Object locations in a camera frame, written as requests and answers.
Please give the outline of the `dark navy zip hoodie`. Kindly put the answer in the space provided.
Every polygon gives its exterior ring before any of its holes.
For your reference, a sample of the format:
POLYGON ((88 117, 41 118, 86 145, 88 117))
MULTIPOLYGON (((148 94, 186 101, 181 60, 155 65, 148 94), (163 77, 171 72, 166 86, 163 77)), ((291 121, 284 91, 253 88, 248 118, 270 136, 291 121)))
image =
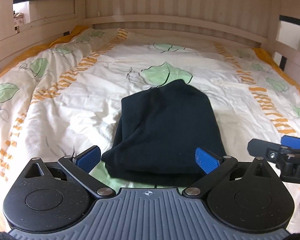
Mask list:
POLYGON ((101 159, 113 178, 189 186, 204 176, 198 148, 226 154, 209 98, 175 80, 122 99, 113 146, 101 159))

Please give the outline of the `white leaf pattern duvet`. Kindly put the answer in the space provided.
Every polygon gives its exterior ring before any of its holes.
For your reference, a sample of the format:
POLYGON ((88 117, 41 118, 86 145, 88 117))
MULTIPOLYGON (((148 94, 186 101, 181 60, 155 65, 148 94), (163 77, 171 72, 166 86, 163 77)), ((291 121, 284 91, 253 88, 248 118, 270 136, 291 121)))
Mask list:
POLYGON ((253 138, 300 138, 300 88, 263 49, 80 28, 0 76, 0 208, 32 157, 109 150, 121 100, 177 79, 209 97, 225 150, 241 161, 253 138))

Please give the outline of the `yellow bed sheet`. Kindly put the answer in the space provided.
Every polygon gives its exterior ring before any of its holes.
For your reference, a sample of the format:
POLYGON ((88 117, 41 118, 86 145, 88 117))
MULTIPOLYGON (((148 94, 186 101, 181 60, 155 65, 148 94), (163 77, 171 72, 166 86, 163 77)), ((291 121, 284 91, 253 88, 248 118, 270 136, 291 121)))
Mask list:
MULTIPOLYGON (((89 27, 86 25, 76 25, 74 27, 74 29, 70 32, 70 34, 68 34, 66 36, 59 37, 58 39, 56 39, 50 43, 40 44, 37 46, 30 47, 29 49, 22 52, 20 55, 16 56, 12 61, 10 61, 3 68, 3 70, 0 70, 0 78, 3 75, 5 75, 7 72, 9 72, 13 67, 15 67, 21 61, 24 61, 24 60, 28 59, 29 57, 36 56, 40 52, 42 52, 46 49, 52 48, 53 46, 55 46, 57 44, 70 42, 74 37, 77 37, 79 34, 83 33, 83 31, 85 31, 87 29, 89 29, 89 27)), ((275 70, 282 78, 284 78, 290 85, 293 85, 300 94, 300 85, 279 68, 279 66, 272 59, 272 57, 268 51, 266 51, 263 48, 252 48, 252 50, 255 52, 256 56, 260 60, 269 64, 273 68, 273 70, 275 70)))

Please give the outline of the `white wooden bed frame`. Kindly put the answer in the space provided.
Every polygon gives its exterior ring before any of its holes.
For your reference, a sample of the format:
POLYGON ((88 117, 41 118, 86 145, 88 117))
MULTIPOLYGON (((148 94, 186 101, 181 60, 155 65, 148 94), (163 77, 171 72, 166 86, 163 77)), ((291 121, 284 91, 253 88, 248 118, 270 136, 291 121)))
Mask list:
POLYGON ((300 50, 283 42, 300 26, 300 0, 0 0, 0 63, 78 24, 162 29, 253 43, 282 56, 300 83, 300 50))

